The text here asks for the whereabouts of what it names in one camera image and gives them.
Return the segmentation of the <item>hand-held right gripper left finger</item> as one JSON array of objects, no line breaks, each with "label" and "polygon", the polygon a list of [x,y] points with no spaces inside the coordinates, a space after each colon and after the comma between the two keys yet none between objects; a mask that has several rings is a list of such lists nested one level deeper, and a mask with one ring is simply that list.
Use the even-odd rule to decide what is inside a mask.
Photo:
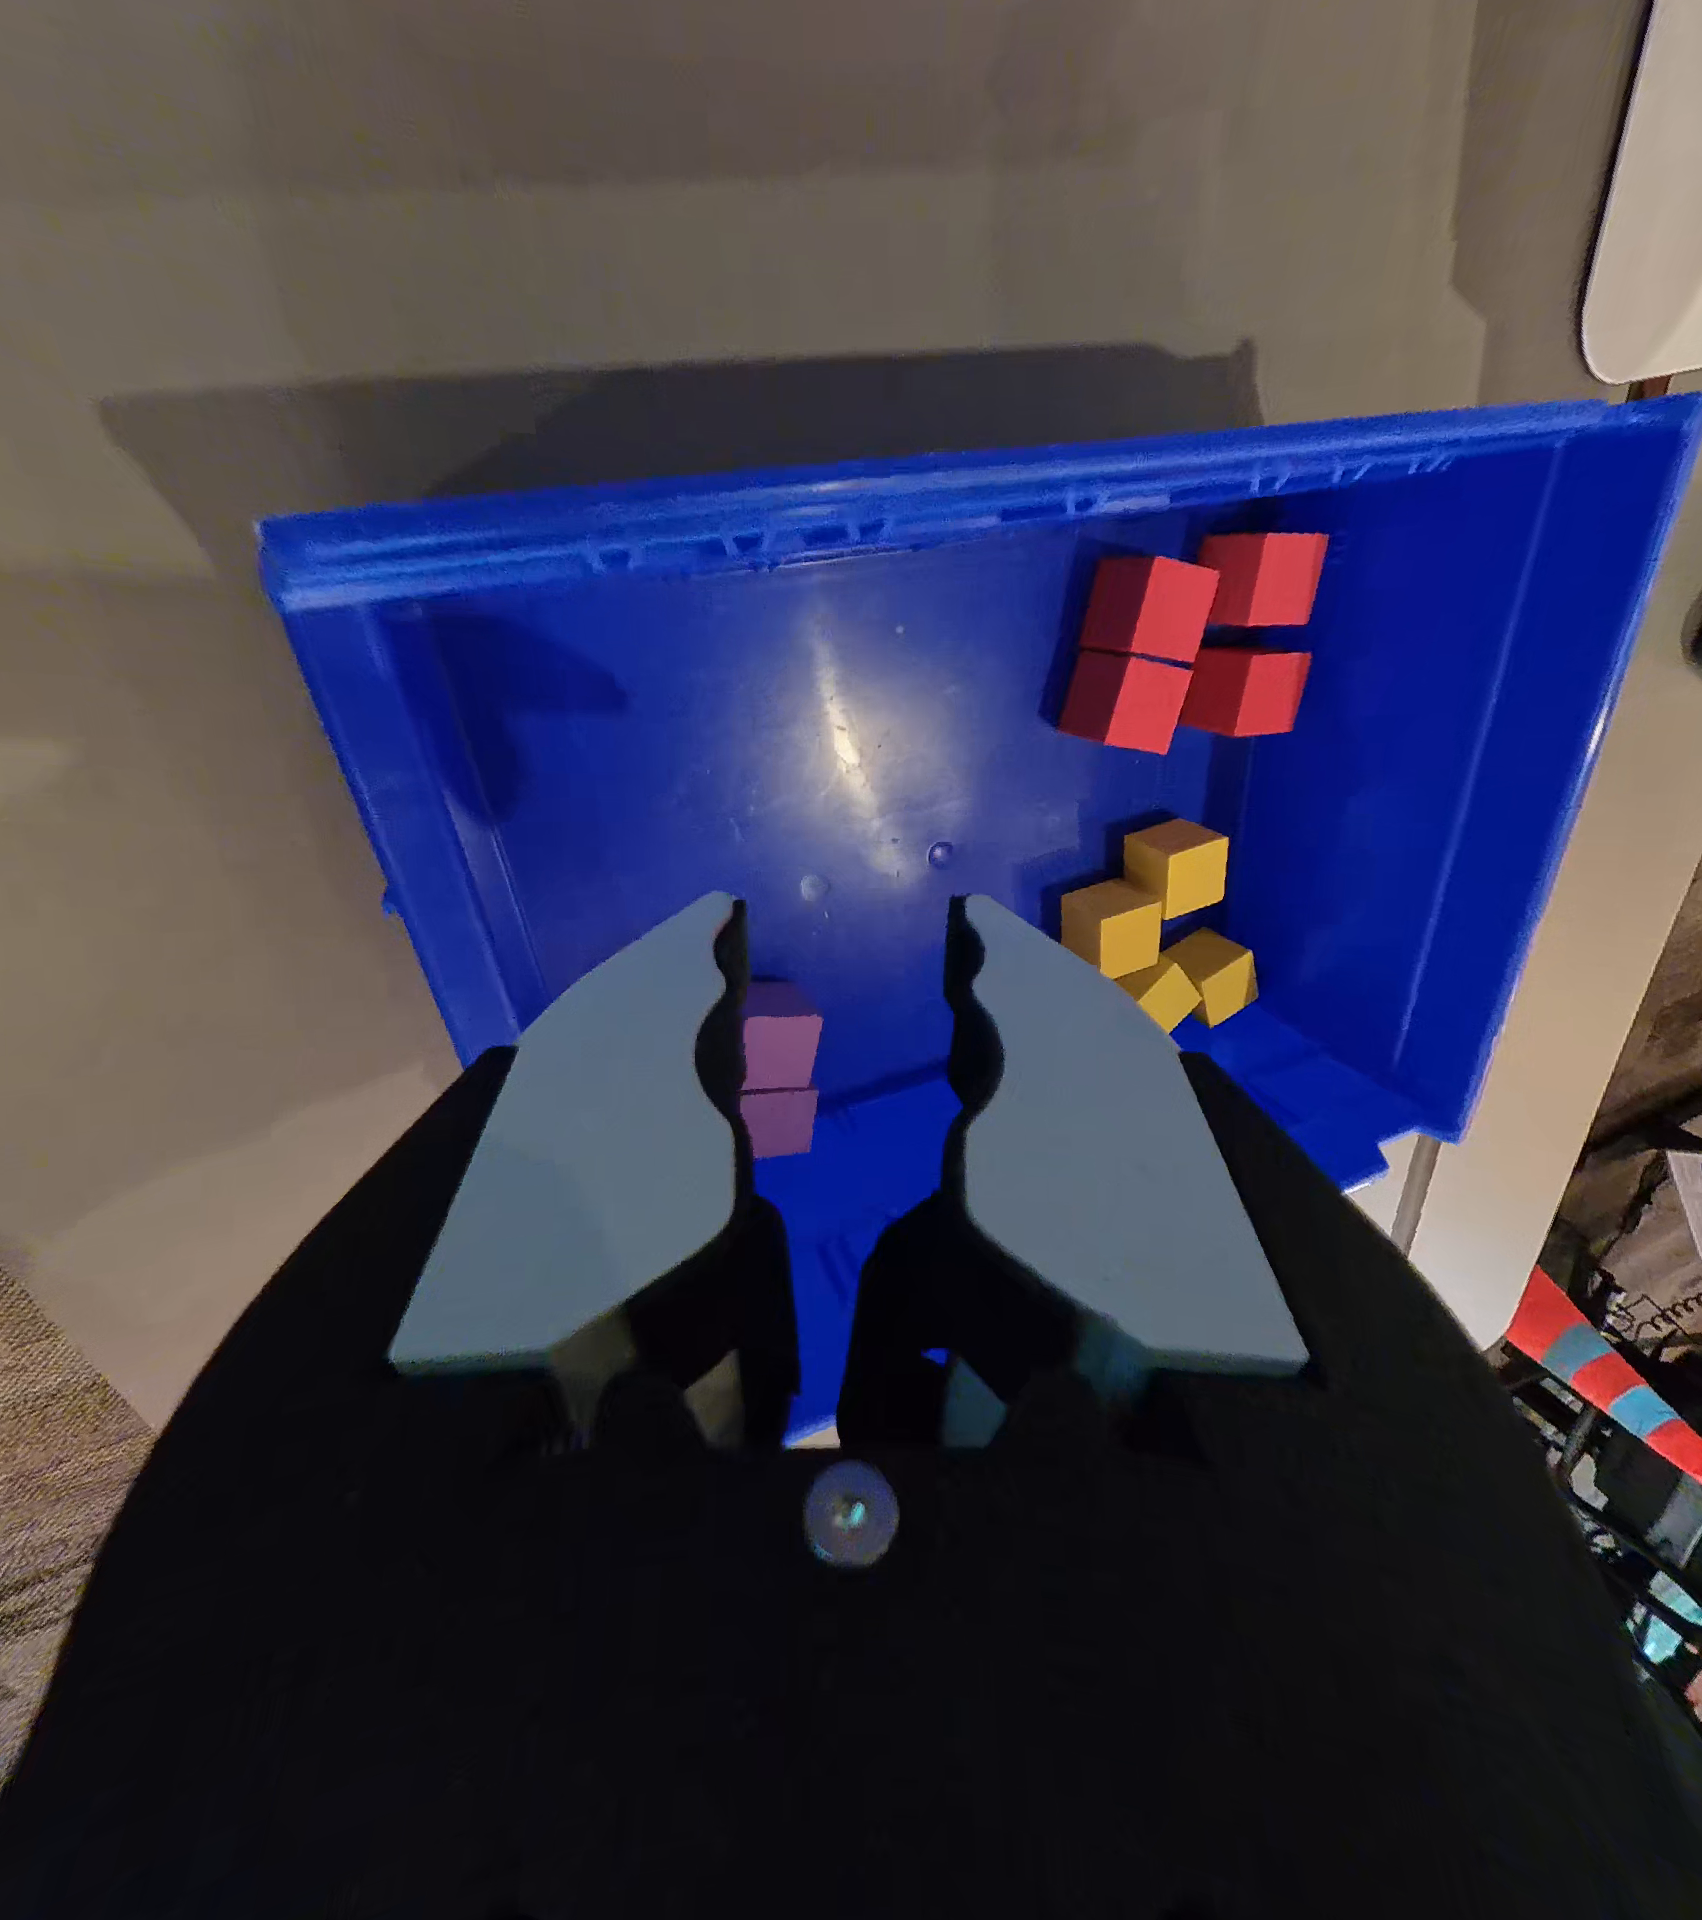
[{"label": "hand-held right gripper left finger", "polygon": [[697,897],[517,1038],[388,1342],[397,1373],[499,1373],[709,1252],[752,1191],[746,906]]}]

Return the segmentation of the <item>orange traffic cone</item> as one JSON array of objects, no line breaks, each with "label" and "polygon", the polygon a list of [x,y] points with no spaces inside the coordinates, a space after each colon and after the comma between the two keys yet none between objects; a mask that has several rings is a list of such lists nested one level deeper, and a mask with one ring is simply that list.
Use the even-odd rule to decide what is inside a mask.
[{"label": "orange traffic cone", "polygon": [[1702,1436],[1540,1264],[1518,1294],[1505,1346],[1702,1490]]}]

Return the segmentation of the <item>red cube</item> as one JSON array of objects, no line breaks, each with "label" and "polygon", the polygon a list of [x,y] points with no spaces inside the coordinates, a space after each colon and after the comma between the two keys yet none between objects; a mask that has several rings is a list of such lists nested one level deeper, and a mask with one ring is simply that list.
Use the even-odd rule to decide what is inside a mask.
[{"label": "red cube", "polygon": [[1160,554],[1103,557],[1078,623],[1078,650],[1193,665],[1217,608],[1220,573]]},{"label": "red cube", "polygon": [[1205,644],[1190,668],[1178,728],[1227,741],[1292,734],[1313,663],[1310,650]]},{"label": "red cube", "polygon": [[1208,623],[1220,630],[1299,630],[1314,612],[1328,535],[1214,535],[1196,564],[1217,575]]},{"label": "red cube", "polygon": [[1082,647],[1054,732],[1118,753],[1169,756],[1190,687],[1185,663]]}]

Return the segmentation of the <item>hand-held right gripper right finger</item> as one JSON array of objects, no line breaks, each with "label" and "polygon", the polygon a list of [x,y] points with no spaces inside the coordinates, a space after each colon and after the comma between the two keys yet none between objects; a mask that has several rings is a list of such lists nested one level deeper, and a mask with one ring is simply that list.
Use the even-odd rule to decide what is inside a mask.
[{"label": "hand-held right gripper right finger", "polygon": [[949,1008],[964,1219],[1160,1366],[1304,1373],[1304,1334],[1151,1015],[988,897],[949,906]]}]

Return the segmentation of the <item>yellow cube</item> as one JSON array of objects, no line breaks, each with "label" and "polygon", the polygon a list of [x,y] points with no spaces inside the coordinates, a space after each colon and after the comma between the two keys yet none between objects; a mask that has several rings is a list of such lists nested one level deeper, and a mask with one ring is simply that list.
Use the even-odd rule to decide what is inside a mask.
[{"label": "yellow cube", "polygon": [[1157,901],[1166,922],[1223,906],[1227,883],[1224,833],[1169,819],[1130,831],[1121,846],[1122,878]]},{"label": "yellow cube", "polygon": [[1161,951],[1161,898],[1127,878],[1105,878],[1058,898],[1058,942],[1096,975],[1143,975]]},{"label": "yellow cube", "polygon": [[1115,982],[1166,1038],[1200,1008],[1200,988],[1169,951]]},{"label": "yellow cube", "polygon": [[1166,948],[1161,960],[1193,987],[1193,1015],[1205,1029],[1236,1018],[1259,997],[1251,951],[1223,931],[1200,927]]}]

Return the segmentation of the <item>blue plastic bin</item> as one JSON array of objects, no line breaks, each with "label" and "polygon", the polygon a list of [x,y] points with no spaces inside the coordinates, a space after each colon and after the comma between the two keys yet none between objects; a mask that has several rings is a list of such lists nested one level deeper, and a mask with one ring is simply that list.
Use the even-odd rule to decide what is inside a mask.
[{"label": "blue plastic bin", "polygon": [[[1341,1191],[1460,1141],[1702,449],[1702,394],[273,515],[259,587],[462,1063],[713,891],[820,1009],[766,1165],[800,1394],[938,1176],[943,921],[1054,931],[1121,836],[1227,836],[1211,1051]],[[1325,536],[1287,734],[1054,732],[1093,567]]]}]

